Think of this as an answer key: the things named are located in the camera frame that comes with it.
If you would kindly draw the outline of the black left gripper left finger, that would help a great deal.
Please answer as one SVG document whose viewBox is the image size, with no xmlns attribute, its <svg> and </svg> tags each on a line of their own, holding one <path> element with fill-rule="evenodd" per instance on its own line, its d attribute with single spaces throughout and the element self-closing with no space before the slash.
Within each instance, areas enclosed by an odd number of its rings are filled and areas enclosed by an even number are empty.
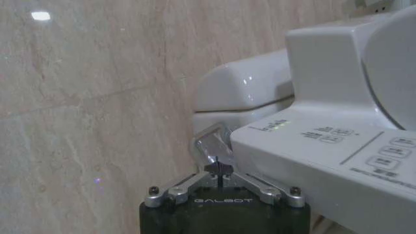
<svg viewBox="0 0 416 234">
<path fill-rule="evenodd" d="M 153 185 L 145 197 L 147 208 L 159 208 L 171 199 L 175 205 L 189 201 L 190 196 L 201 188 L 221 188 L 222 166 L 221 164 L 206 165 L 199 173 L 183 175 L 165 185 Z"/>
</svg>

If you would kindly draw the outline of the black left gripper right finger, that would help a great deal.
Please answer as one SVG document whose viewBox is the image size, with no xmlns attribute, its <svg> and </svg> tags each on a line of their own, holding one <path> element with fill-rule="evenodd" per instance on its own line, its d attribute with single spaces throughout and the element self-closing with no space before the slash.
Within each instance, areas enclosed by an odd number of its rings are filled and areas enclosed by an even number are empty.
<svg viewBox="0 0 416 234">
<path fill-rule="evenodd" d="M 290 186 L 281 181 L 234 170 L 222 176 L 225 187 L 242 187 L 251 191 L 266 204 L 274 205 L 282 200 L 293 208 L 306 206 L 306 196 L 298 186 Z"/>
</svg>

